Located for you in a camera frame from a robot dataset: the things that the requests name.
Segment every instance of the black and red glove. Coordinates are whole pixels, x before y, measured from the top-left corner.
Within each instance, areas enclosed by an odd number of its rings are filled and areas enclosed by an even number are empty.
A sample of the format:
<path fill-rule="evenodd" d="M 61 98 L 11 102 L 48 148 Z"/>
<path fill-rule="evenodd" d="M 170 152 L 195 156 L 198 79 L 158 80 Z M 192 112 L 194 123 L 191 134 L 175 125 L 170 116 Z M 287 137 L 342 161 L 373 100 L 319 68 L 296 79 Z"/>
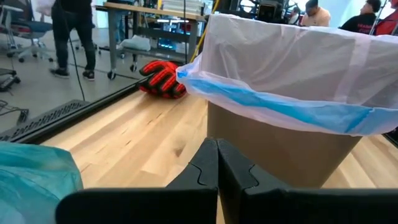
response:
<path fill-rule="evenodd" d="M 164 98 L 181 98 L 186 94 L 183 84 L 177 82 L 176 69 L 178 65 L 173 62 L 154 60 L 139 70 L 145 77 L 153 75 L 144 83 L 140 90 Z"/>

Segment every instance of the chair wheel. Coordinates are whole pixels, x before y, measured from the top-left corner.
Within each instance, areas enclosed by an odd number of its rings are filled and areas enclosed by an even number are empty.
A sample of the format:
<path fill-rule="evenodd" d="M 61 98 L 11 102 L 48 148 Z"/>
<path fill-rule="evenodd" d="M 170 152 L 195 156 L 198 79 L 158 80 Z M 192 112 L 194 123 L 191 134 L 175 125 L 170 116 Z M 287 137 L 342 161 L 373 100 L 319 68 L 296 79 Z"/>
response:
<path fill-rule="evenodd" d="M 116 78 L 116 74 L 114 72 L 108 72 L 108 79 L 114 80 Z"/>
<path fill-rule="evenodd" d="M 137 65 L 131 65 L 131 66 L 130 66 L 130 71 L 131 71 L 131 72 L 137 71 Z"/>

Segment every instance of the person in white shirt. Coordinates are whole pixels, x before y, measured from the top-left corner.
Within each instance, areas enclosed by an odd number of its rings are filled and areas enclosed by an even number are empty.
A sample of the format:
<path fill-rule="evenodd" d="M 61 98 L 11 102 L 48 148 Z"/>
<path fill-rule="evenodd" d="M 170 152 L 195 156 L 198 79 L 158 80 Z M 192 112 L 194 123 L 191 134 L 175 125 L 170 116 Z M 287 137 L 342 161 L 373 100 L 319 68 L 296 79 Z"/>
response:
<path fill-rule="evenodd" d="M 305 5 L 305 12 L 301 26 L 329 26 L 330 13 L 326 9 L 319 7 L 318 0 L 309 0 Z"/>
<path fill-rule="evenodd" d="M 290 19 L 288 21 L 289 25 L 298 25 L 300 20 L 300 9 L 298 7 L 294 7 L 292 13 L 290 15 Z"/>

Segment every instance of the floor vent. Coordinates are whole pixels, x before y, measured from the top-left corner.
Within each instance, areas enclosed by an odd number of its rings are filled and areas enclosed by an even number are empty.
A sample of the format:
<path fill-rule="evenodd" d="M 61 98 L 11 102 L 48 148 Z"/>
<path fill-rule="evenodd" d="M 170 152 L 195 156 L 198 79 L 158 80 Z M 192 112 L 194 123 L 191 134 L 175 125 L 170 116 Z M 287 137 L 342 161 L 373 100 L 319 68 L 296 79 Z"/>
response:
<path fill-rule="evenodd" d="M 90 104 L 86 101 L 72 100 L 59 106 L 51 111 L 48 111 L 34 119 L 30 119 L 23 124 L 20 124 L 14 128 L 11 128 L 3 133 L 0 133 L 0 141 L 14 142 L 19 138 L 22 138 L 30 133 L 36 132 L 41 128 L 44 128 L 54 122 L 57 122 L 71 114 L 80 108 Z"/>

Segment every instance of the table leg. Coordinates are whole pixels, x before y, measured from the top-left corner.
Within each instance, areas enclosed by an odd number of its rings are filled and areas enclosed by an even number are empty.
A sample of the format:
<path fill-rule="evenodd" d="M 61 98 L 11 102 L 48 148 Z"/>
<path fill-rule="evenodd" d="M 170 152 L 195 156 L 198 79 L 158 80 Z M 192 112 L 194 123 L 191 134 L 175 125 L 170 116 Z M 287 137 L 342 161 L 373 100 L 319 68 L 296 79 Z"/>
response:
<path fill-rule="evenodd" d="M 138 33 L 138 12 L 132 12 L 132 35 L 136 35 Z M 130 70 L 132 72 L 135 72 L 137 70 L 137 55 L 133 54 L 132 55 L 132 66 L 131 66 Z"/>
<path fill-rule="evenodd" d="M 111 72 L 116 72 L 116 26 L 114 23 L 115 10 L 108 9 L 108 25 L 109 25 L 109 52 L 111 57 Z"/>
<path fill-rule="evenodd" d="M 130 38 L 129 31 L 130 31 L 130 29 L 129 29 L 129 15 L 126 15 L 124 17 L 124 38 L 125 39 L 129 39 Z"/>
<path fill-rule="evenodd" d="M 189 35 L 189 47 L 188 47 L 188 62 L 192 58 L 192 55 L 195 53 L 195 49 L 197 47 L 197 38 L 198 38 L 198 21 L 190 21 L 191 25 L 191 33 Z"/>

